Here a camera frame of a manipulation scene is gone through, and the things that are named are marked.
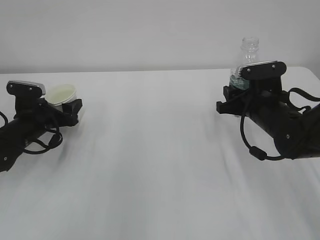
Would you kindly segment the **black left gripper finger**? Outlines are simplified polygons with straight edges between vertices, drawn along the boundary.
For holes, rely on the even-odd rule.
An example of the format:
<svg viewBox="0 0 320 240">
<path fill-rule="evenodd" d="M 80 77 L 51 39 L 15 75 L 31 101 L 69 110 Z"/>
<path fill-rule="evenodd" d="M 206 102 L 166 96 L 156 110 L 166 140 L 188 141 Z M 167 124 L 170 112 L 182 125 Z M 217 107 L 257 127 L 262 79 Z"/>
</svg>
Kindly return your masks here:
<svg viewBox="0 0 320 240">
<path fill-rule="evenodd" d="M 64 114 L 74 117 L 78 115 L 79 111 L 83 106 L 83 103 L 82 103 L 82 99 L 79 98 L 68 103 L 63 103 L 61 106 L 62 106 L 62 112 Z"/>
</svg>

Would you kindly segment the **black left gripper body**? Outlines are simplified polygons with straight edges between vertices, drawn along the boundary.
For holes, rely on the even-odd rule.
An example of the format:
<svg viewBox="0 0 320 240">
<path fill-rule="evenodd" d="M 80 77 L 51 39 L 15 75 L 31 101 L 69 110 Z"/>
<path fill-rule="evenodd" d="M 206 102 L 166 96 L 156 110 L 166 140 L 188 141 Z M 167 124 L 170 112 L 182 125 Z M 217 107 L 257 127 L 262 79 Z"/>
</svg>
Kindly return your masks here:
<svg viewBox="0 0 320 240">
<path fill-rule="evenodd" d="M 72 117 L 50 105 L 44 98 L 37 100 L 37 129 L 74 127 L 79 123 L 78 115 Z"/>
</svg>

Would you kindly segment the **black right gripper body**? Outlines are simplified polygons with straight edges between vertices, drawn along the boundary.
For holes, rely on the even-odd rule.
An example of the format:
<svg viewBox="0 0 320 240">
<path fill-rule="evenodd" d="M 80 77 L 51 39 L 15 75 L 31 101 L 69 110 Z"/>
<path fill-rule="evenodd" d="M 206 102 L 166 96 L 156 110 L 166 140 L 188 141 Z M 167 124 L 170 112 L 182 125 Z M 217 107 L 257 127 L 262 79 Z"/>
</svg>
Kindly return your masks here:
<svg viewBox="0 0 320 240">
<path fill-rule="evenodd" d="M 233 86 L 223 87 L 223 96 L 225 102 L 216 102 L 216 111 L 219 114 L 228 114 L 234 116 L 241 116 L 244 112 L 246 101 L 251 95 L 249 89 L 242 90 Z"/>
</svg>

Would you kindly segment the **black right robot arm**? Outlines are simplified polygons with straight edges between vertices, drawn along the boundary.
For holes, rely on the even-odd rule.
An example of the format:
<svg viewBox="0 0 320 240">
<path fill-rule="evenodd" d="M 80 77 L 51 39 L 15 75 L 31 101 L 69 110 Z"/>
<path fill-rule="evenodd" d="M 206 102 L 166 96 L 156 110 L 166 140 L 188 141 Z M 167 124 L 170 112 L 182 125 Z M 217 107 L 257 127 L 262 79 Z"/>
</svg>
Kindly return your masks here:
<svg viewBox="0 0 320 240">
<path fill-rule="evenodd" d="M 224 86 L 226 101 L 216 103 L 219 114 L 240 117 L 242 141 L 249 153 L 261 161 L 320 156 L 320 106 L 297 107 L 290 101 L 290 94 L 296 93 L 317 103 L 320 99 L 297 87 L 283 90 L 281 77 L 286 71 L 286 64 L 276 60 L 241 65 L 237 73 L 248 81 L 248 88 L 242 90 L 232 85 Z M 272 137 L 278 156 L 269 156 L 249 144 L 244 131 L 246 117 Z"/>
</svg>

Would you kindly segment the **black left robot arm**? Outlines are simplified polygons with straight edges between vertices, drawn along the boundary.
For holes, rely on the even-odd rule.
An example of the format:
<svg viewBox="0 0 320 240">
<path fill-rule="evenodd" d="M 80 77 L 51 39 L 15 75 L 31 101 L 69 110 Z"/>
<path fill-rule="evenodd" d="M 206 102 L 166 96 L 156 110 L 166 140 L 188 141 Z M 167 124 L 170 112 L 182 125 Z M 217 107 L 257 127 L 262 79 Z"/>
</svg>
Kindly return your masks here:
<svg viewBox="0 0 320 240">
<path fill-rule="evenodd" d="M 82 99 L 76 87 L 61 84 L 46 91 L 42 83 L 10 80 L 8 94 L 15 97 L 12 121 L 2 113 L 0 170 L 7 172 L 21 154 L 40 155 L 63 142 L 61 127 L 79 123 Z"/>
</svg>

